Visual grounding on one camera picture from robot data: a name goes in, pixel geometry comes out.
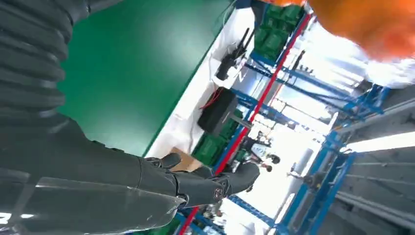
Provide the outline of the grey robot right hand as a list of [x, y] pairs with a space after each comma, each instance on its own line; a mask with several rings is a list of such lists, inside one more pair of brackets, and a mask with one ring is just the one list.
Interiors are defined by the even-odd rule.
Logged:
[[159, 228], [177, 210], [247, 189], [254, 164], [211, 176], [172, 172], [88, 140], [78, 124], [0, 119], [3, 235], [118, 235]]

